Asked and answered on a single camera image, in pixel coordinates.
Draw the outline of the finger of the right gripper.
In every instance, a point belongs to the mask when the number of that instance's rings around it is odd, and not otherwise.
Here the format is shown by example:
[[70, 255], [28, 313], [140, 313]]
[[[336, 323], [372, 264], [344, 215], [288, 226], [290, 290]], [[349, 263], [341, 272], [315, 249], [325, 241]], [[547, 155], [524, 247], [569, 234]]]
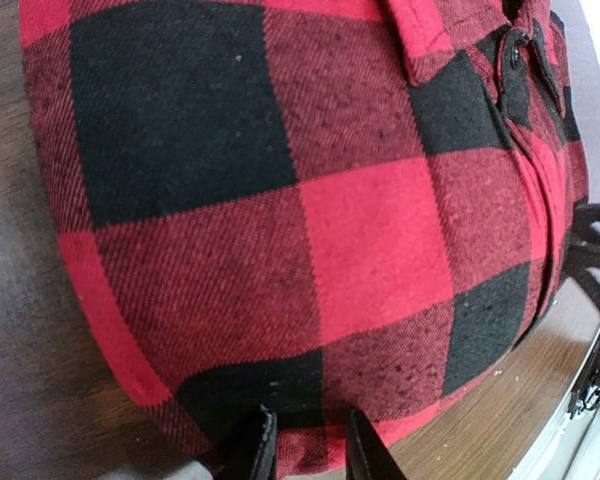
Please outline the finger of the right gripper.
[[600, 313], [600, 283], [589, 272], [590, 268], [600, 270], [600, 245], [584, 241], [571, 243], [564, 267], [566, 274], [575, 280]]
[[600, 223], [600, 203], [582, 204], [575, 208], [573, 232], [581, 240], [600, 240], [595, 223]]

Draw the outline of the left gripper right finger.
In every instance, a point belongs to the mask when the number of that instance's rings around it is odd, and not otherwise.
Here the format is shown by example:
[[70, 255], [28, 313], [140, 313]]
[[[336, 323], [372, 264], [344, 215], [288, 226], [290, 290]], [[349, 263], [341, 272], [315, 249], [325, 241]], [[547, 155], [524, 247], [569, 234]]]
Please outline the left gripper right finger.
[[347, 421], [347, 478], [406, 480], [373, 425], [361, 410], [351, 410]]

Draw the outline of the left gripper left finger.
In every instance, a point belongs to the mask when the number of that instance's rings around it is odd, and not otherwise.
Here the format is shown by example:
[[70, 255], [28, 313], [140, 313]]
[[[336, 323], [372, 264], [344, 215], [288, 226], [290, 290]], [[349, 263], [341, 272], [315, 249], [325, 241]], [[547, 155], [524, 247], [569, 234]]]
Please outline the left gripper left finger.
[[219, 444], [215, 479], [276, 480], [278, 417], [259, 405], [236, 421]]

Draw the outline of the red black plaid shirt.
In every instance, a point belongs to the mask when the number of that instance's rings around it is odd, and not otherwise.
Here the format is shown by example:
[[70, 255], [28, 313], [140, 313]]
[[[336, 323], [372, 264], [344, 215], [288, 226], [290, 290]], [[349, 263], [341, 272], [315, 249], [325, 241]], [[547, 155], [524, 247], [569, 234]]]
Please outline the red black plaid shirt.
[[281, 475], [429, 423], [547, 311], [586, 159], [546, 1], [24, 1], [62, 258], [183, 451]]

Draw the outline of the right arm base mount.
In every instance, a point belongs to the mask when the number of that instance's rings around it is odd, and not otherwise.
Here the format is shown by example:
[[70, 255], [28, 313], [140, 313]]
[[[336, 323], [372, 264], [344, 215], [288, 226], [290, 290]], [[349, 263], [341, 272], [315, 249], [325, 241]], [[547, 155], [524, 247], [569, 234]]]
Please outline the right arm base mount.
[[586, 360], [572, 390], [567, 412], [574, 418], [600, 409], [600, 345]]

